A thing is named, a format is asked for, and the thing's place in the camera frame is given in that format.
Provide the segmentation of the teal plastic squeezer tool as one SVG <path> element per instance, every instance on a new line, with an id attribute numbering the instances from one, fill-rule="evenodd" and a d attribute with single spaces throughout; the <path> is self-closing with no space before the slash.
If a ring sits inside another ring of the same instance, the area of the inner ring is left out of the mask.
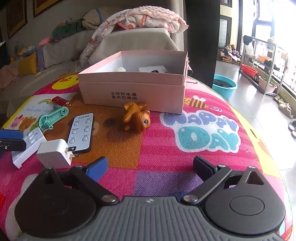
<path id="1" fill-rule="evenodd" d="M 53 125 L 66 117 L 69 114 L 69 109 L 66 106 L 55 105 L 52 112 L 42 114 L 38 119 L 38 127 L 42 132 L 52 130 Z"/>

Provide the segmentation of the white small carton box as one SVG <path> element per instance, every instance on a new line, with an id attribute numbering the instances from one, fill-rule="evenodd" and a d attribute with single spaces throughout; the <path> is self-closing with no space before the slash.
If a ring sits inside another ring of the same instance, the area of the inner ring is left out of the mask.
<path id="1" fill-rule="evenodd" d="M 29 159 L 32 154 L 34 154 L 40 144 L 42 142 L 46 142 L 46 138 L 43 135 L 41 129 L 39 127 L 34 128 L 31 132 L 29 132 L 25 138 L 24 141 L 27 144 L 27 147 L 24 151 L 22 152 L 17 152 L 17 151 L 12 151 L 11 152 L 11 157 L 13 164 L 20 169 L 22 167 L 22 164 Z"/>

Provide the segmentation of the black grey remote control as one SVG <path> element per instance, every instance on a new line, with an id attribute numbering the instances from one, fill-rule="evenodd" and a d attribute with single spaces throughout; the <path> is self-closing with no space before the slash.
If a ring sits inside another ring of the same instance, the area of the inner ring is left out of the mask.
<path id="1" fill-rule="evenodd" d="M 94 113 L 74 117 L 67 145 L 76 147 L 74 152 L 86 153 L 91 150 Z"/>

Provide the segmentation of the colourful cartoon play mat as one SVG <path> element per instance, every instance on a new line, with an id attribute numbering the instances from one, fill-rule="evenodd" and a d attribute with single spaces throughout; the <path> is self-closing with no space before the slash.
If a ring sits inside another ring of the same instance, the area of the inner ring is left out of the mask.
<path id="1" fill-rule="evenodd" d="M 201 184 L 193 172 L 195 156 L 233 170 L 254 166 L 285 204 L 285 221 L 279 234 L 290 240 L 292 211 L 277 165 L 254 127 L 210 88 L 188 78 L 183 113 L 152 112 L 151 126 L 143 133 L 134 133 L 120 127 L 124 108 L 85 104 L 78 76 L 71 73 L 25 98 L 3 127 L 31 132 L 39 116 L 52 111 L 57 96 L 70 102 L 69 114 L 46 131 L 45 138 L 66 140 L 74 117 L 93 113 L 91 150 L 73 159 L 72 164 L 85 165 L 107 157 L 108 170 L 100 184 L 118 197 L 182 197 Z"/>

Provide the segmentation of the white power adapter plug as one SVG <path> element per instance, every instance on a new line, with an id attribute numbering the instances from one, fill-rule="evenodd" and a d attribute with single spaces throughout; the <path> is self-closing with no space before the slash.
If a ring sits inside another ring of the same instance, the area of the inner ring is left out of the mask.
<path id="1" fill-rule="evenodd" d="M 70 168 L 72 159 L 80 155 L 75 153 L 76 147 L 69 147 L 64 139 L 42 142 L 36 156 L 45 168 Z"/>

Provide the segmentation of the red small lighter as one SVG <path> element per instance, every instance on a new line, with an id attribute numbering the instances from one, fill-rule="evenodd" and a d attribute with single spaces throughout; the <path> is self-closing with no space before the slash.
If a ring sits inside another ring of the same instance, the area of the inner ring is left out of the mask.
<path id="1" fill-rule="evenodd" d="M 71 106 L 71 103 L 67 99 L 64 99 L 64 98 L 59 97 L 59 96 L 54 97 L 52 99 L 52 102 L 55 105 L 59 105 L 59 106 L 66 106 L 66 107 L 70 107 Z"/>

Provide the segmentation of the beige covered sofa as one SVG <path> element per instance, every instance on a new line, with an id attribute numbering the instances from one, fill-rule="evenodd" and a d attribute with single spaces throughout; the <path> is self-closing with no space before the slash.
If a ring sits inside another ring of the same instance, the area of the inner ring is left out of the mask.
<path id="1" fill-rule="evenodd" d="M 11 116 L 33 93 L 75 67 L 86 68 L 119 51 L 173 50 L 178 47 L 164 28 L 137 28 L 108 34 L 92 43 L 93 30 L 85 30 L 42 47 L 45 69 L 17 77 L 1 89 L 1 114 Z"/>

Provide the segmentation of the yellow pillow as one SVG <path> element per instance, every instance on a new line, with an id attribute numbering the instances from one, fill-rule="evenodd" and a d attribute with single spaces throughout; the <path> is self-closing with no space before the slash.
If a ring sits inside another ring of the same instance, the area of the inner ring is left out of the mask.
<path id="1" fill-rule="evenodd" d="M 18 65 L 20 77 L 37 74 L 37 55 L 36 52 L 20 60 Z"/>

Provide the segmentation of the brown toy dog figurine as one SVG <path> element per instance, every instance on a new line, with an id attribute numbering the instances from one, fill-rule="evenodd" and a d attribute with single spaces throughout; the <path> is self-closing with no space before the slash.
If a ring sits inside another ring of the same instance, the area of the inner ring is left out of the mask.
<path id="1" fill-rule="evenodd" d="M 138 133 L 144 132 L 151 125 L 150 111 L 147 110 L 147 104 L 140 102 L 128 102 L 124 105 L 125 115 L 123 116 L 123 123 L 125 130 L 134 130 Z"/>

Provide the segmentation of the teal plastic basin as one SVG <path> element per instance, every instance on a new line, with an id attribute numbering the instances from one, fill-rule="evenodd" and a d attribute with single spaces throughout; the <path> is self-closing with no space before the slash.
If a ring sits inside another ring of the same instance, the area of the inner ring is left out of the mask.
<path id="1" fill-rule="evenodd" d="M 237 89 L 237 84 L 226 76 L 215 74 L 212 89 L 228 100 Z"/>

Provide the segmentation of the pink cardboard box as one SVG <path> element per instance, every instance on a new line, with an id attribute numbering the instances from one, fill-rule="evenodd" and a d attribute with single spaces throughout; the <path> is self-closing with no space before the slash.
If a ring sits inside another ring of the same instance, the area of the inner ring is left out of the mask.
<path id="1" fill-rule="evenodd" d="M 85 104 L 145 102 L 150 111 L 181 114 L 188 63 L 182 51 L 120 51 L 81 71 L 79 89 Z M 119 67 L 126 72 L 115 72 Z"/>

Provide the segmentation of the red plastic basin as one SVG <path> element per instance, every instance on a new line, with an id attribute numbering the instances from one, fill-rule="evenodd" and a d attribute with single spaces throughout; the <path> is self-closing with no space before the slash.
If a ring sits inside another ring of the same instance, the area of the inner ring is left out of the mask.
<path id="1" fill-rule="evenodd" d="M 254 77 L 258 73 L 256 69 L 245 64 L 241 65 L 241 70 L 244 74 L 248 75 L 249 77 Z"/>

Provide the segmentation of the metal storage rack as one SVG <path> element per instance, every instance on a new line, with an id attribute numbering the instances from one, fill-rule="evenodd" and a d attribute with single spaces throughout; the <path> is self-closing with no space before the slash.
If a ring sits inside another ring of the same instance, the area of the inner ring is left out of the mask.
<path id="1" fill-rule="evenodd" d="M 288 66 L 288 54 L 273 37 L 260 40 L 243 36 L 239 72 L 264 95 L 276 96 L 283 84 Z"/>

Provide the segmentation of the green plush toy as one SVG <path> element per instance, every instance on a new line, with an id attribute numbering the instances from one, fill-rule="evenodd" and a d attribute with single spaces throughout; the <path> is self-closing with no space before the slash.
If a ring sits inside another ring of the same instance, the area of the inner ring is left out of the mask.
<path id="1" fill-rule="evenodd" d="M 84 30 L 86 28 L 83 26 L 81 19 L 69 21 L 53 29 L 52 39 L 57 42 Z"/>

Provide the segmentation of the orange basin on rack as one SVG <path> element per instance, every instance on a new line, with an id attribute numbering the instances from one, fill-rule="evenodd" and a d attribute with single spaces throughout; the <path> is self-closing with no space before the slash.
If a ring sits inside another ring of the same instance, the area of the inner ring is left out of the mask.
<path id="1" fill-rule="evenodd" d="M 271 58 L 265 55 L 258 55 L 257 57 L 258 61 L 261 63 L 264 63 L 265 61 L 270 61 Z"/>

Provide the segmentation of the floral pink white blanket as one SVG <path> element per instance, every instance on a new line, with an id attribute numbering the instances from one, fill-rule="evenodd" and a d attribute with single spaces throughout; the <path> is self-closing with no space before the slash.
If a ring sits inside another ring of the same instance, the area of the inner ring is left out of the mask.
<path id="1" fill-rule="evenodd" d="M 124 30 L 135 28 L 164 28 L 169 33 L 182 33 L 188 29 L 183 18 L 170 9 L 160 6 L 139 6 L 125 9 L 108 17 L 93 33 L 89 43 L 83 50 L 75 66 L 75 70 L 82 70 L 89 64 L 89 58 L 105 36 L 112 33 L 118 25 Z"/>

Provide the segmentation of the framed wall picture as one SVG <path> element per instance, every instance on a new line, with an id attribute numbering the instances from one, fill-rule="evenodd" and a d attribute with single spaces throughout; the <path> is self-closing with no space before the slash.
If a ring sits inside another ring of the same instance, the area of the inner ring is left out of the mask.
<path id="1" fill-rule="evenodd" d="M 10 39 L 27 24 L 27 1 L 11 0 L 6 6 L 6 24 Z"/>

